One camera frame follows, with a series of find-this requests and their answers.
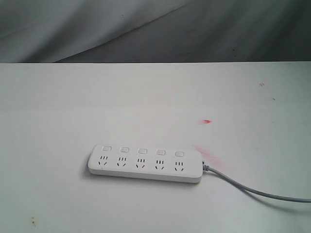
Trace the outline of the white five-outlet power strip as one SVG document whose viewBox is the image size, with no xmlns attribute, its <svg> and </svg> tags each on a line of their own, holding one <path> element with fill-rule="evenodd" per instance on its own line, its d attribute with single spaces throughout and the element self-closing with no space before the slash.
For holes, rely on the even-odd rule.
<svg viewBox="0 0 311 233">
<path fill-rule="evenodd" d="M 94 175 L 157 181 L 199 183 L 203 175 L 200 152 L 146 145 L 98 144 L 87 165 Z"/>
</svg>

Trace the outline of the grey backdrop cloth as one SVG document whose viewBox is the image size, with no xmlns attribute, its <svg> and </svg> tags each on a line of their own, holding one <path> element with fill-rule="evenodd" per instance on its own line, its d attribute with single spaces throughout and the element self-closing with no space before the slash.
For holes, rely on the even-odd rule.
<svg viewBox="0 0 311 233">
<path fill-rule="evenodd" d="M 3 63 L 309 61 L 308 0 L 3 0 Z"/>
</svg>

